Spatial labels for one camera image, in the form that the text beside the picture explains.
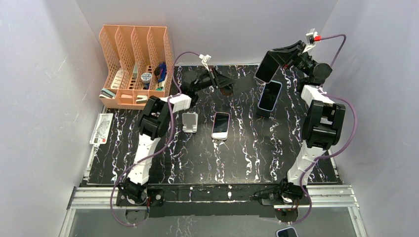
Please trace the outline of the white case phone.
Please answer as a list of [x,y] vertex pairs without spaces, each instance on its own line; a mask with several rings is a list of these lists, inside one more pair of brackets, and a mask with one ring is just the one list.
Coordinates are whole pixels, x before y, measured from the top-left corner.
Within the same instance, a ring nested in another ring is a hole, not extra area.
[[230,114],[217,112],[215,113],[211,137],[215,140],[225,141],[228,137]]

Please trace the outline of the round base black phone stand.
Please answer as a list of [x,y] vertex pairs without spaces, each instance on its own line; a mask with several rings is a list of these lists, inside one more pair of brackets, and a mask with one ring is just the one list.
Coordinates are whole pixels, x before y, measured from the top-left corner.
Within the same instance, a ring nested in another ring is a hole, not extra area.
[[230,86],[225,86],[225,87],[220,88],[220,92],[224,96],[230,96],[234,93],[233,88]]

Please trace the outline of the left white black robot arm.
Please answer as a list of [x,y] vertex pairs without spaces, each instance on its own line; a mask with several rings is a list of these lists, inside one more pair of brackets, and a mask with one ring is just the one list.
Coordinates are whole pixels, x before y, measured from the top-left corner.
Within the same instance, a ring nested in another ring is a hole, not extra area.
[[165,150],[157,150],[156,147],[167,132],[170,135],[166,146],[173,138],[174,113],[193,107],[199,98],[198,92],[209,87],[219,89],[224,95],[231,95],[234,83],[234,79],[209,67],[200,75],[195,71],[186,73],[181,84],[177,85],[177,94],[163,98],[151,96],[139,116],[139,140],[134,162],[115,182],[119,194],[133,205],[146,204],[150,199],[147,183],[152,158]]

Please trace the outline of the blue case phone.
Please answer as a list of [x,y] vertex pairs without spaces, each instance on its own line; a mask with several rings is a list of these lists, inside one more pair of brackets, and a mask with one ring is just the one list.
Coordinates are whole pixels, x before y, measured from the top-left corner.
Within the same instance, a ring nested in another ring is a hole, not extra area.
[[269,83],[266,83],[258,103],[258,108],[263,111],[273,111],[277,104],[281,89],[282,83],[279,81],[272,80]]

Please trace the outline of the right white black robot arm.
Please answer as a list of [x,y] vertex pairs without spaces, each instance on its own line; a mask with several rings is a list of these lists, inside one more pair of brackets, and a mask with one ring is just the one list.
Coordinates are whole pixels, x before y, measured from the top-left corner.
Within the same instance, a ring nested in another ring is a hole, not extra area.
[[257,79],[269,83],[279,68],[296,67],[305,74],[298,82],[297,90],[308,105],[301,132],[302,145],[294,164],[279,184],[253,195],[253,199],[264,205],[268,202],[293,204],[307,195],[308,177],[314,166],[340,140],[346,108],[320,92],[332,67],[315,61],[308,51],[309,46],[300,40],[287,47],[270,49],[255,74]]

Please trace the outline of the clear case phone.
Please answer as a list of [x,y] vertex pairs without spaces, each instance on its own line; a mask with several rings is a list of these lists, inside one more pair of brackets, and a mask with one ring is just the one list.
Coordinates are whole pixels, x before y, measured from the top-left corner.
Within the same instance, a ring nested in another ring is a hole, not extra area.
[[272,56],[272,51],[266,52],[256,73],[255,78],[264,83],[269,83],[275,76],[280,64]]

